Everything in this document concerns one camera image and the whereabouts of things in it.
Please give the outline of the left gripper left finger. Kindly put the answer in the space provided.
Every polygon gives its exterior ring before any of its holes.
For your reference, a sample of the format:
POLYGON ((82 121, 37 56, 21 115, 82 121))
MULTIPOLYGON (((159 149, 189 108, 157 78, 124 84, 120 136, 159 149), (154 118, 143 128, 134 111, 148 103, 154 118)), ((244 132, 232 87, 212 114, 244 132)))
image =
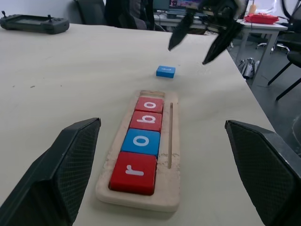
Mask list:
POLYGON ((2 226, 71 226, 91 175, 99 118, 64 128, 0 208, 2 226))

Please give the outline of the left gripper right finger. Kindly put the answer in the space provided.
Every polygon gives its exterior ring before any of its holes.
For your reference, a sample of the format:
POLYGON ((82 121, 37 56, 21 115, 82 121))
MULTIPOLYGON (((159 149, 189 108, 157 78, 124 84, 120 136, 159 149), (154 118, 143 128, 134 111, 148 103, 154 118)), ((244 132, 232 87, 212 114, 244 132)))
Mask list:
POLYGON ((301 224, 301 158, 275 132, 225 122, 240 179, 266 226, 301 224))

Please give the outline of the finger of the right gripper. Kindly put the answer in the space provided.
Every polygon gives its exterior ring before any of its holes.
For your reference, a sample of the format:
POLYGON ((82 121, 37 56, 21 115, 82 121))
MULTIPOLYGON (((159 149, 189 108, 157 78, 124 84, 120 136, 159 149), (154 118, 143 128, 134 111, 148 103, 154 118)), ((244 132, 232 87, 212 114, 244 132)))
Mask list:
POLYGON ((168 50, 171 51, 177 45, 179 45, 182 40, 187 35, 190 30, 191 25, 193 24, 194 14, 187 13, 184 18, 180 21, 180 23, 175 27, 172 36, 169 40, 168 50))
POLYGON ((234 20, 228 22, 225 28, 219 29, 217 38, 213 41, 202 64, 206 65, 215 60, 233 41, 233 39, 242 31, 243 25, 234 20))

